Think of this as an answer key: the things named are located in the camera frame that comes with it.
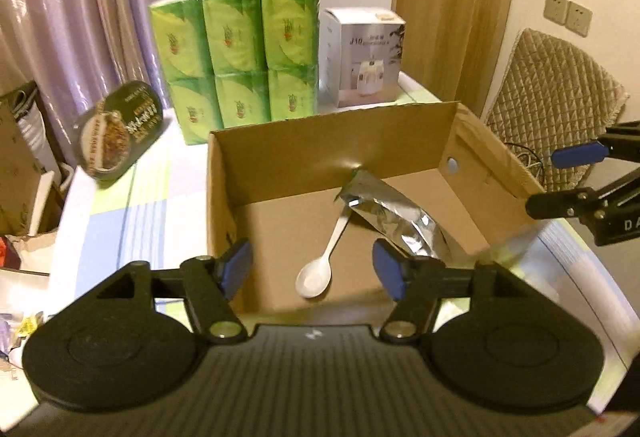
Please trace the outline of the beige plastic spoon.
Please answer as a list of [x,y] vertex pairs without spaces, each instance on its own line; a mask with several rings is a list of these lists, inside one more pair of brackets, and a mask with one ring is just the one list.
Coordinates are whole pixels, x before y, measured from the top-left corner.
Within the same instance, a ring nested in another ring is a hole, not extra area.
[[317,298],[329,287],[332,279],[331,255],[348,225],[350,214],[352,211],[344,206],[322,255],[306,264],[296,275],[295,290],[303,299]]

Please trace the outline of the large cardboard box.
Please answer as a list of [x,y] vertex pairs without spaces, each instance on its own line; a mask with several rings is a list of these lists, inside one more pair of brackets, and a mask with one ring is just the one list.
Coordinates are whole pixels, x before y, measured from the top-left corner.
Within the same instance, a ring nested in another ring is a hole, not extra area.
[[322,254],[320,304],[333,306],[381,291],[379,238],[462,267],[488,249],[514,255],[538,229],[525,203],[541,184],[457,102],[229,128],[209,136],[207,165],[209,252],[253,249],[239,313],[307,308],[295,280]]

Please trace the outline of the checkered tablecloth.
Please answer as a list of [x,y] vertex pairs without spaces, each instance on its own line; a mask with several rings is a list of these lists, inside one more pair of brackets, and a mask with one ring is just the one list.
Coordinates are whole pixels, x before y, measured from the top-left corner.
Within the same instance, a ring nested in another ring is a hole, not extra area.
[[602,410],[639,351],[634,305],[597,253],[564,220],[524,209],[537,183],[467,108],[442,104],[408,76],[391,105],[336,110],[293,123],[218,132],[188,146],[177,122],[108,187],[74,177],[56,238],[47,309],[56,313],[130,261],[156,269],[219,255],[239,238],[254,263],[233,308],[245,321],[379,324],[390,298],[372,266],[378,233],[352,216],[331,257],[326,294],[306,301],[294,281],[326,248],[365,168],[445,231],[452,264],[494,259],[598,335],[605,367],[590,403]]

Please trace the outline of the wall socket plates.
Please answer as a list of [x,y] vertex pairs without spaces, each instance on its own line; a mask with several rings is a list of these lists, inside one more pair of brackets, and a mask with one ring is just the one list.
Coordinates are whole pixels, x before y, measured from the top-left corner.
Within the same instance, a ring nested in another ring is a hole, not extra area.
[[592,11],[581,4],[569,0],[544,0],[542,15],[582,38],[586,38],[589,34]]

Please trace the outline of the silver foil pouch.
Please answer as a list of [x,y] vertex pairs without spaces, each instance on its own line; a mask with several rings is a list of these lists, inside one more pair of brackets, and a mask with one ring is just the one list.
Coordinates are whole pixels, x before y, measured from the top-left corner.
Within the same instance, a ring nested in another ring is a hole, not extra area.
[[433,216],[365,170],[354,171],[337,197],[407,255],[438,258],[449,265],[468,257]]

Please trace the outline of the quilted chair cushion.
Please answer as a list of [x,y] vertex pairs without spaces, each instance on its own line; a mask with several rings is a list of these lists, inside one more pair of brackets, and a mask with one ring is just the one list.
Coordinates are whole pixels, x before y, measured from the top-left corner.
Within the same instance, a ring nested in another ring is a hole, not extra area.
[[521,30],[486,124],[506,144],[541,160],[549,191],[576,187],[591,165],[555,168],[554,150],[584,144],[617,122],[629,95],[590,55],[570,42]]

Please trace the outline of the white humidifier box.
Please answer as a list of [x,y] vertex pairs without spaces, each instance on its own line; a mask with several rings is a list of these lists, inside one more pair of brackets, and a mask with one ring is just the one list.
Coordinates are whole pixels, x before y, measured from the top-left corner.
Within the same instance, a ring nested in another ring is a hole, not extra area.
[[320,16],[320,87],[340,108],[399,97],[406,22],[374,7],[326,8]]

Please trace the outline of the green tissue pack bundle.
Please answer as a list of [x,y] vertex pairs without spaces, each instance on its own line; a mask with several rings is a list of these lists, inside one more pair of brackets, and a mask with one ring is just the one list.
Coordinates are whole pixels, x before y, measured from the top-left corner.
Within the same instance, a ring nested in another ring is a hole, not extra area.
[[320,0],[157,0],[160,70],[186,144],[210,132],[313,116]]

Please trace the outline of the brown cardboard boxes stack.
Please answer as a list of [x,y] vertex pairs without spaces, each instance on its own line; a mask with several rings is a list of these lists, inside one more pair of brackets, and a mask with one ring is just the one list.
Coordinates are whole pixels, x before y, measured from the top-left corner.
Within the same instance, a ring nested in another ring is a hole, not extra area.
[[40,235],[60,224],[64,201],[43,173],[10,108],[1,105],[1,235]]

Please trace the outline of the oval instant noodle bowl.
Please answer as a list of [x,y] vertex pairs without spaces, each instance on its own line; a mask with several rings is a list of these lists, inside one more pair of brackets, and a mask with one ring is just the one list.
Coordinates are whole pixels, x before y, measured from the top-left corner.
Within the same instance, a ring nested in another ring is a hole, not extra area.
[[129,170],[163,131],[163,107],[152,87],[120,85],[73,126],[78,164],[98,183],[111,183]]

